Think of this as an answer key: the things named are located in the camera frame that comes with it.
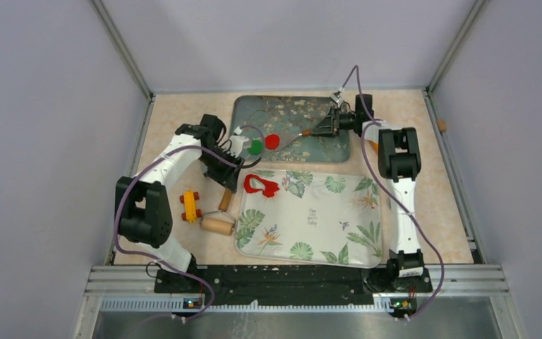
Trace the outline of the wooden rolling pin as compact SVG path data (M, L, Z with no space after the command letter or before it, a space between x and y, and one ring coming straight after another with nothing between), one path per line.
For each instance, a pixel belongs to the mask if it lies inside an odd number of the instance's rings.
M225 189L217 210L207 212L200 221L200 228L206 232L231 236L236 226L236 219L228 213L234 193Z

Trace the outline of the red dough piece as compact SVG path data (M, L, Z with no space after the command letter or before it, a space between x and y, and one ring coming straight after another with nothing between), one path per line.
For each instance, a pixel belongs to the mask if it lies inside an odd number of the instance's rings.
M277 134L271 133L265 137L264 142L265 142L265 147L268 150L276 150L278 149L281 143L281 138Z

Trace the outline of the white leaf pattern tray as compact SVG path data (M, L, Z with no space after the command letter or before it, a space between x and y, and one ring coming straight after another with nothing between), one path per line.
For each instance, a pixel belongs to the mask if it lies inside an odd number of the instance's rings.
M379 193L365 176L253 170L235 247L253 258L374 268L383 257Z

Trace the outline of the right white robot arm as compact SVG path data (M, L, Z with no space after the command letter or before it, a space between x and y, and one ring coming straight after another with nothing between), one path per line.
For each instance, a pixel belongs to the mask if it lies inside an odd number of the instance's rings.
M331 133L353 131L362 141L377 145L378 172L387 185L396 228L385 280L391 289L404 291L425 270L414 217L416 179L421 170L420 148L415 128L373 120L371 113L365 111L371 100L371 95L357 95L352 110L337 91L330 96L330 110L325 119Z

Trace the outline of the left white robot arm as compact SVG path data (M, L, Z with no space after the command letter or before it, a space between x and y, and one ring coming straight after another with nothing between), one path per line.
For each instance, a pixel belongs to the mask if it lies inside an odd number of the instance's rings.
M242 152L251 140L237 128L221 142L226 131L216 116L205 114L199 124L182 124L167 147L134 177L121 177L115 187L115 245L120 238L140 245L135 254L158 261L172 272L171 283L189 292L198 283L198 273L190 268L192 254L172 236L173 217L169 191L194 163L201 162L204 175L236 192L244 166Z

